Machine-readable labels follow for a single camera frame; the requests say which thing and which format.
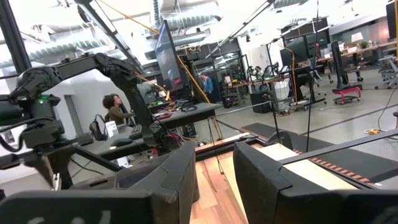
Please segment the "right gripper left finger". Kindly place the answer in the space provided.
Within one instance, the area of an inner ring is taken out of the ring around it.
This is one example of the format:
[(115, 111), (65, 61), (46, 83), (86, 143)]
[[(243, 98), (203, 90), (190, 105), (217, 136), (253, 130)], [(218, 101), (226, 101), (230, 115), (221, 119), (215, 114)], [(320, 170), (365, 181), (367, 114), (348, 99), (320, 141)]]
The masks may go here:
[(189, 141), (133, 185), (134, 190), (146, 193), (134, 222), (189, 223), (195, 184), (195, 144)]

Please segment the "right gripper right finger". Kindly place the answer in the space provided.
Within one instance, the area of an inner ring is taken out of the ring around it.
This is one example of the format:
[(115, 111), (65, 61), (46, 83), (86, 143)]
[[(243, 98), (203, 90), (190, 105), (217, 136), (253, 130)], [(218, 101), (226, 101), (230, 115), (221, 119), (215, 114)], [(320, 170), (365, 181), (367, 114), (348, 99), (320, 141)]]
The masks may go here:
[(292, 186), (282, 165), (243, 142), (234, 145), (233, 164), (248, 222), (272, 224), (279, 192)]

